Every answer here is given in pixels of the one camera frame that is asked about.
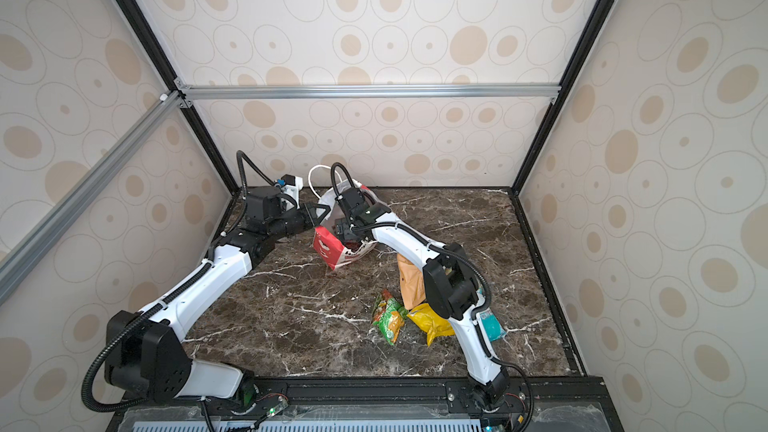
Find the red white paper gift bag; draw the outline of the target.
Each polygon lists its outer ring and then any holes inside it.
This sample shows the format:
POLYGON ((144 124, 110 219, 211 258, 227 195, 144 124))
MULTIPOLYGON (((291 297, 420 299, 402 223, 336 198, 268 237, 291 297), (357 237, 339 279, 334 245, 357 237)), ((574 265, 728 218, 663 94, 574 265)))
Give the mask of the red white paper gift bag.
POLYGON ((320 223, 314 228, 313 247, 323 261, 332 269, 349 265, 367 255, 378 244, 375 239, 355 238, 342 231, 345 216, 337 204, 333 188, 320 195, 312 184, 312 173, 319 169, 330 169, 328 165, 317 164, 307 175, 310 191, 318 199, 318 203, 330 208, 320 223))

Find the brown snack packet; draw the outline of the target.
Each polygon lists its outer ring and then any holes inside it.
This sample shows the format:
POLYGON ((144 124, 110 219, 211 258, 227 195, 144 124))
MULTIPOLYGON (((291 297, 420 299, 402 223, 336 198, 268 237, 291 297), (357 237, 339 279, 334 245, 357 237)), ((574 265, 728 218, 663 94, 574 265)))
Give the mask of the brown snack packet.
POLYGON ((411 310, 426 301, 423 272, 401 254, 397 255, 397 263, 403 305, 407 310, 411 310))

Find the green small snack packet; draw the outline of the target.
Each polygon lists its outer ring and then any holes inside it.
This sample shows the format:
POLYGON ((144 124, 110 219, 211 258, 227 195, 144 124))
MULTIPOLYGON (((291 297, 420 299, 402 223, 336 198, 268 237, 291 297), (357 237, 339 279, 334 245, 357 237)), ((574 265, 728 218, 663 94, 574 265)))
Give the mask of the green small snack packet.
POLYGON ((372 315, 372 325, 382 334, 388 344, 394 345, 405 325, 407 309, 387 289, 380 293, 372 315))

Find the yellow snack packet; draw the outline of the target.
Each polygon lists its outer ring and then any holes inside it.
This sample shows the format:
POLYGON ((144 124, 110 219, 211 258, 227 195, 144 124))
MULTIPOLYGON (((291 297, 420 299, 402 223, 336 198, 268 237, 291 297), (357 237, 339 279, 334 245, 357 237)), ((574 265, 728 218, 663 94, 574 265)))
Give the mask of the yellow snack packet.
POLYGON ((428 303, 422 303, 411 309, 407 317, 426 334, 426 344, 431 346, 438 337, 454 336, 451 323, 440 317, 428 303))

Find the teal white snack packet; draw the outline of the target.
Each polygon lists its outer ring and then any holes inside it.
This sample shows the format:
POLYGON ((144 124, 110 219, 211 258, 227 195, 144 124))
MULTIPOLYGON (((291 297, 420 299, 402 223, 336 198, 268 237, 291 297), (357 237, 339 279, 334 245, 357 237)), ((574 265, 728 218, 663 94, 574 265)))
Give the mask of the teal white snack packet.
POLYGON ((484 331, 491 342, 502 339, 507 332, 493 313, 490 307, 490 301, 483 286, 477 289, 477 303, 475 306, 475 316, 482 324, 484 331))

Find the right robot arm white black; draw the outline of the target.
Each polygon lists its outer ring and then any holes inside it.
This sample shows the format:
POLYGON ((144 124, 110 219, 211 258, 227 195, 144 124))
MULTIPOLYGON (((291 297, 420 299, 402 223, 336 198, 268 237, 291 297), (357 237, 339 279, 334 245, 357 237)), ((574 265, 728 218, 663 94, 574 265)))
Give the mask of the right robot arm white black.
POLYGON ((463 247, 427 237, 379 204, 362 205, 345 213, 340 231, 355 239, 383 243, 420 268, 427 303, 449 321, 460 343, 474 402, 488 412, 498 408, 510 377, 480 318, 491 304, 490 286, 463 247))

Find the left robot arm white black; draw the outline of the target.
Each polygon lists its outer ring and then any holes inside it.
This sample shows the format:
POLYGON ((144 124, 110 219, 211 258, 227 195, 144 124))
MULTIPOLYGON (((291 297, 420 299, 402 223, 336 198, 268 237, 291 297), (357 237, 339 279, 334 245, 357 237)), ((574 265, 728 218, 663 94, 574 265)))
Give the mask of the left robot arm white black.
POLYGON ((81 398, 92 411, 144 402, 216 398, 247 411, 256 401, 251 372, 190 358, 182 343, 203 313, 259 265, 277 243, 320 225, 331 208, 302 203, 276 186, 251 187, 233 226, 215 239, 201 264, 137 312, 120 311, 107 325, 106 345, 89 367, 81 398))

